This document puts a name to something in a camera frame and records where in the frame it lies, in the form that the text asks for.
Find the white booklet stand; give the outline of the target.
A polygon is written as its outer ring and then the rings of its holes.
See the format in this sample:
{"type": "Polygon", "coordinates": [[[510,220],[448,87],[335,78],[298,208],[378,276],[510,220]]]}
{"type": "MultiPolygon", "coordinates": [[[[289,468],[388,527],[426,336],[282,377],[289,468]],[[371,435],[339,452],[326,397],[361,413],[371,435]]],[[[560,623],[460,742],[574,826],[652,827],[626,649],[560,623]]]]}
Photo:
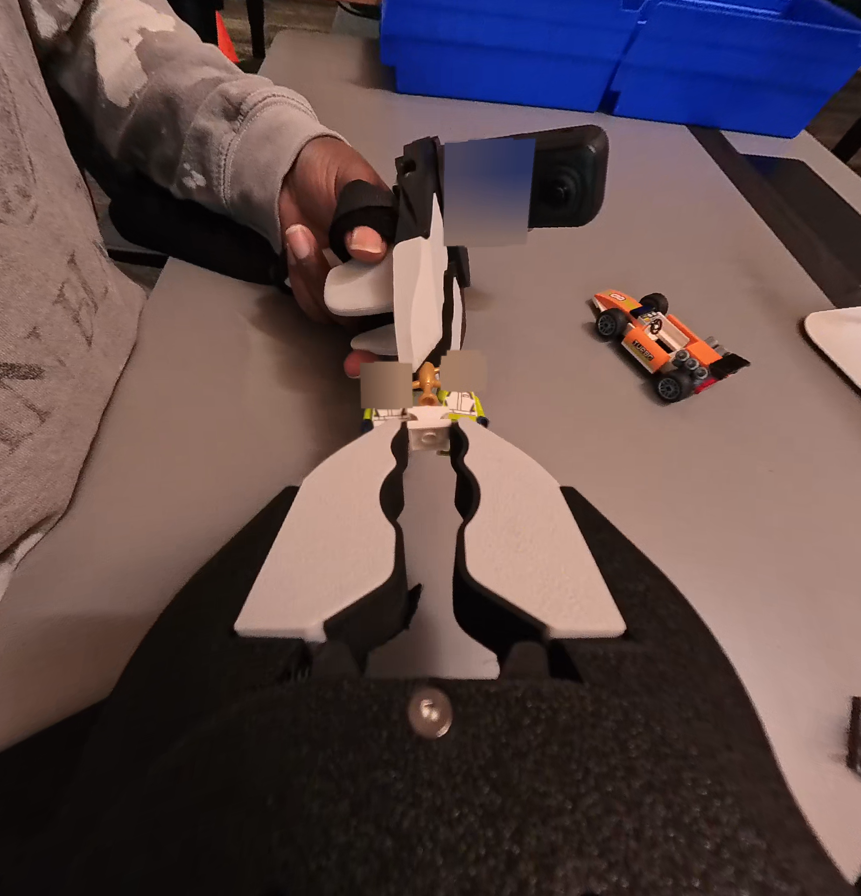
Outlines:
{"type": "Polygon", "coordinates": [[[803,330],[811,344],[861,393],[861,307],[807,315],[803,330]]]}

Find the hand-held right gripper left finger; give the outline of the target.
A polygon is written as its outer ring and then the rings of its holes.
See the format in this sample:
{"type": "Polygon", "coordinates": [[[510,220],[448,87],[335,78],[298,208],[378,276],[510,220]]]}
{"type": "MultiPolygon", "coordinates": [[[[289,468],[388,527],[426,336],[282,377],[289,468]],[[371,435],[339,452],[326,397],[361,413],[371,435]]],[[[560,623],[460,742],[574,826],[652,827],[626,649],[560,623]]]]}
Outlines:
{"type": "Polygon", "coordinates": [[[303,480],[235,621],[238,635],[381,645],[402,631],[408,460],[406,424],[388,421],[303,480]]]}

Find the person's left forearm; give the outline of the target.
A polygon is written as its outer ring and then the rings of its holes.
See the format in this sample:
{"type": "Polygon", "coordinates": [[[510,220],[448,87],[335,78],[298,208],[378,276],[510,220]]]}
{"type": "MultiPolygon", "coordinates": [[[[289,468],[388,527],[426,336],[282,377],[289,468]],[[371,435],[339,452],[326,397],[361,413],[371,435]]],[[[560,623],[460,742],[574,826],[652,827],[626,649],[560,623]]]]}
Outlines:
{"type": "Polygon", "coordinates": [[[281,184],[337,138],[302,95],[240,71],[167,2],[20,2],[42,69],[122,165],[280,248],[281,184]]]}

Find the person's left hand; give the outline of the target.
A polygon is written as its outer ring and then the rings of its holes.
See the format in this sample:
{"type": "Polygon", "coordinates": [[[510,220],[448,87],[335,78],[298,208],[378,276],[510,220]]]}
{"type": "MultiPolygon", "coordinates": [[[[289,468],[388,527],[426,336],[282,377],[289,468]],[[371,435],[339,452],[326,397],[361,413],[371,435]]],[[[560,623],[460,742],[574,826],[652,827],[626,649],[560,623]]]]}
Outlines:
{"type": "Polygon", "coordinates": [[[336,322],[348,331],[356,330],[355,318],[332,315],[324,303],[324,284],[331,269],[324,249],[338,195],[353,180],[389,189],[344,141],[328,136],[311,140],[283,179],[278,211],[290,287],[297,304],[314,322],[336,322]]]}

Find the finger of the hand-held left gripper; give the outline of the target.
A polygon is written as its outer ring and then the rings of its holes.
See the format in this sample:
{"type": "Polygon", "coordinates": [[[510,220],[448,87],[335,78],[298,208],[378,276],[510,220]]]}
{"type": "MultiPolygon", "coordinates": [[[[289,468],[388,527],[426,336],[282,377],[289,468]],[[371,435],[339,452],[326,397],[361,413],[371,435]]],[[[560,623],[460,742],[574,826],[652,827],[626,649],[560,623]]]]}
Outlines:
{"type": "Polygon", "coordinates": [[[461,350],[466,329],[462,286],[454,273],[444,275],[442,355],[461,350]]]}
{"type": "Polygon", "coordinates": [[[393,322],[401,363],[420,367],[443,337],[447,267],[443,216],[435,196],[429,236],[403,241],[392,251],[393,322]]]}

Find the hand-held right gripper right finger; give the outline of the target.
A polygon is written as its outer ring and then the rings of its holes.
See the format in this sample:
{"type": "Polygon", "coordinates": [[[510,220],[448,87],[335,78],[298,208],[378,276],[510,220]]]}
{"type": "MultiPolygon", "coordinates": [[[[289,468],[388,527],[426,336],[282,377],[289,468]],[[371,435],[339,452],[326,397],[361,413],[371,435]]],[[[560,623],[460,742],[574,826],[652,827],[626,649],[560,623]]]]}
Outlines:
{"type": "Polygon", "coordinates": [[[452,424],[458,569],[546,640],[611,639],[626,623],[557,480],[472,420],[452,424]]]}

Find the orange lego race car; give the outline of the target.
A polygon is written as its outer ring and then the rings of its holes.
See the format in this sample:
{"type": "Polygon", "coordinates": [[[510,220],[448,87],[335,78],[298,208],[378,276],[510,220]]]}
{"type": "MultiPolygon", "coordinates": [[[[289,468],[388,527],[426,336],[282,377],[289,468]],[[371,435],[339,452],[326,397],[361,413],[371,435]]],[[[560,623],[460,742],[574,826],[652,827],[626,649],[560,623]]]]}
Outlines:
{"type": "Polygon", "coordinates": [[[661,293],[636,299],[609,289],[596,293],[591,304],[598,336],[621,346],[641,365],[661,402],[682,402],[750,366],[715,339],[695,334],[671,314],[661,293]]]}

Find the green lego minifigure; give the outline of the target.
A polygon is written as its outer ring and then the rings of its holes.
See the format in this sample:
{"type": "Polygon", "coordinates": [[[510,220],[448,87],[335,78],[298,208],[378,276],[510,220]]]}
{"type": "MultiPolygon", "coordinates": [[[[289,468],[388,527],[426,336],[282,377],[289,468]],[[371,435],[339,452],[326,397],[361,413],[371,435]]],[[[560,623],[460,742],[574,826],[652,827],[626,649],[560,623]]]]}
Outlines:
{"type": "Polygon", "coordinates": [[[489,427],[490,421],[476,393],[448,391],[445,395],[440,393],[440,397],[450,420],[470,419],[482,427],[489,427]]]}

